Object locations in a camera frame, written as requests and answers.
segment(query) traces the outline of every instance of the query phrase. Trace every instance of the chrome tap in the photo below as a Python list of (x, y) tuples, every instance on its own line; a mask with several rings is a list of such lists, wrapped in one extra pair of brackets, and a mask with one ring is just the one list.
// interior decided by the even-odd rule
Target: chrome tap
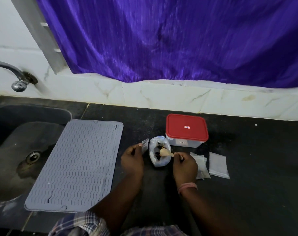
[(23, 72), (11, 64), (7, 64), (5, 62), (0, 61), (0, 67), (10, 70), (19, 79), (18, 81), (14, 82), (11, 85), (11, 88), (16, 92), (23, 92), (26, 90), (27, 85), (29, 83), (36, 84), (38, 82), (38, 80), (36, 79), (36, 77), (34, 75), (32, 75), (28, 72)]

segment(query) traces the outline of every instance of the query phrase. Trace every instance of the sleeve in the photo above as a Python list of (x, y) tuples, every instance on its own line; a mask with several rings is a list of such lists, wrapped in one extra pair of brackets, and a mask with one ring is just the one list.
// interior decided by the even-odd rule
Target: sleeve
[(87, 211), (60, 219), (48, 236), (110, 236), (110, 231), (104, 219)]

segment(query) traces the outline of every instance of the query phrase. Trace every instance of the gray silicone mat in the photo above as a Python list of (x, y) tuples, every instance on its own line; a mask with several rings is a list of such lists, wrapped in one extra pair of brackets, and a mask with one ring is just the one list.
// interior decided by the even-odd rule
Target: gray silicone mat
[(82, 212), (111, 190), (123, 123), (71, 120), (26, 201), (27, 210)]

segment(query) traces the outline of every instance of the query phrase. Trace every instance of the wrist band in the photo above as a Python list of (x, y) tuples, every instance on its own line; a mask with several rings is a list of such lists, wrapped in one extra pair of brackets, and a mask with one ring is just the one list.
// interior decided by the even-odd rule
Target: wrist band
[(189, 183), (184, 183), (184, 184), (181, 184), (178, 188), (177, 188), (177, 192), (178, 194), (181, 194), (181, 192), (184, 190), (184, 189), (187, 189), (187, 188), (197, 188), (197, 185), (193, 182), (189, 182)]

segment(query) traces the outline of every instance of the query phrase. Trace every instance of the red lid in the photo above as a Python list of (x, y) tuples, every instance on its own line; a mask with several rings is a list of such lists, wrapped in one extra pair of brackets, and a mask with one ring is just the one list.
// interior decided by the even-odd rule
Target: red lid
[(166, 134), (170, 138), (200, 142), (208, 140), (206, 121), (202, 117), (196, 116), (169, 114), (167, 116)]

